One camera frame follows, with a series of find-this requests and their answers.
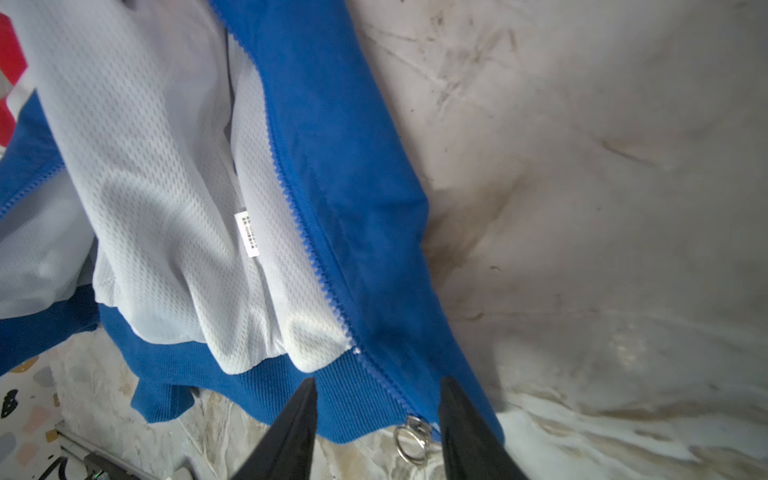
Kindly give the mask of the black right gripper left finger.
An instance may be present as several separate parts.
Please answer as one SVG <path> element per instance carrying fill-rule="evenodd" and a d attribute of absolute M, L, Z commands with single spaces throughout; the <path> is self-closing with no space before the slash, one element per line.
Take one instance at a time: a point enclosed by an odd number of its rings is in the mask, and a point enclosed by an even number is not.
<path fill-rule="evenodd" d="M 318 411 L 314 378 L 297 388 L 233 479 L 310 478 Z"/>

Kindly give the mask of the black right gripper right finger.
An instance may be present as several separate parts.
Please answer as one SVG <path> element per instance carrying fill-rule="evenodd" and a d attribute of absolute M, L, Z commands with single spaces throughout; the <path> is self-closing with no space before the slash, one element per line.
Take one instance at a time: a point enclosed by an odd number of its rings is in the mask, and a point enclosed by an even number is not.
<path fill-rule="evenodd" d="M 441 379 L 438 417 L 448 480 L 527 479 L 452 377 Z"/>

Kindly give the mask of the blue red white jacket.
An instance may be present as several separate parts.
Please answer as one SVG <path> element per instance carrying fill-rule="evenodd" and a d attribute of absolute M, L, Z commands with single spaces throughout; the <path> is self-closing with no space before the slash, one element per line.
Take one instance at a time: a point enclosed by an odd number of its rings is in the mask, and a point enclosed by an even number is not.
<path fill-rule="evenodd" d="M 150 422 L 215 391 L 321 436 L 455 379 L 496 415 L 421 249 L 428 200 L 342 1 L 5 1 L 32 93 L 1 160 L 1 368 L 95 325 Z"/>

